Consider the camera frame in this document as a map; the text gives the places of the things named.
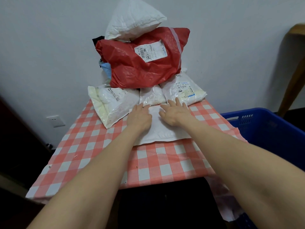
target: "blue crate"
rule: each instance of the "blue crate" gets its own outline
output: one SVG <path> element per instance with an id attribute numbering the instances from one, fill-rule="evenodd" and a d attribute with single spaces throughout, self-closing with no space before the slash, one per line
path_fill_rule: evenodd
<path id="1" fill-rule="evenodd" d="M 221 114 L 249 143 L 266 149 L 305 171 L 305 132 L 265 108 Z M 240 228 L 257 228 L 246 214 Z"/>

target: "hand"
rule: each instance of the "hand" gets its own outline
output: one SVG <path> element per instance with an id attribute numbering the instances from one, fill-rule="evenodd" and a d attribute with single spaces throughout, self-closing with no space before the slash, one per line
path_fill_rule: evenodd
<path id="1" fill-rule="evenodd" d="M 152 124 L 152 115 L 148 113 L 150 105 L 143 108 L 143 103 L 135 105 L 127 118 L 127 125 L 135 127 L 139 132 L 150 128 Z"/>
<path id="2" fill-rule="evenodd" d="M 188 107 L 185 103 L 183 103 L 181 106 L 178 97 L 176 97 L 176 102 L 172 100 L 168 100 L 167 102 L 170 105 L 160 105 L 160 107 L 163 108 L 165 112 L 159 111 L 159 115 L 169 125 L 181 126 L 181 121 L 191 116 Z"/>

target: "forearm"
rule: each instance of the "forearm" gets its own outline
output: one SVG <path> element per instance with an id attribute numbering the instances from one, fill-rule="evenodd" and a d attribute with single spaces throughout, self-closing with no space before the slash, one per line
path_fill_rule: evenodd
<path id="1" fill-rule="evenodd" d="M 301 212 L 304 211 L 302 189 L 305 187 L 303 171 L 192 116 L 182 120 L 181 126 L 258 226 L 285 227 L 290 221 L 289 215 L 298 219 L 294 223 L 301 223 Z"/>
<path id="2" fill-rule="evenodd" d="M 104 227 L 139 134 L 126 127 L 51 199 L 29 228 Z"/>

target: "electrical outlet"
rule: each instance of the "electrical outlet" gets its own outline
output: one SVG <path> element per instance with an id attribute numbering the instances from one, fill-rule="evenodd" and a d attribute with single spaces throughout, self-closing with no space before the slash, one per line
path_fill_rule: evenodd
<path id="1" fill-rule="evenodd" d="M 65 125 L 65 123 L 63 122 L 63 120 L 60 118 L 59 115 L 47 117 L 47 119 L 51 122 L 51 125 L 52 125 L 54 128 L 55 128 L 55 127 L 59 127 L 59 126 L 64 126 L 64 125 Z"/>

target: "white shipping label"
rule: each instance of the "white shipping label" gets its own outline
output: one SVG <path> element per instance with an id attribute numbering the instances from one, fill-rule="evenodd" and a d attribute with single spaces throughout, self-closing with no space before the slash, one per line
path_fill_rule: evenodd
<path id="1" fill-rule="evenodd" d="M 182 95 L 183 97 L 190 97 L 195 95 L 189 82 L 176 82 L 176 89 L 178 94 L 180 96 Z"/>
<path id="2" fill-rule="evenodd" d="M 127 94 L 127 92 L 121 88 L 108 88 L 107 90 L 113 95 L 116 101 L 123 99 Z"/>
<path id="3" fill-rule="evenodd" d="M 167 52 L 162 40 L 151 44 L 137 46 L 135 47 L 135 53 L 137 53 L 145 62 L 167 57 Z"/>

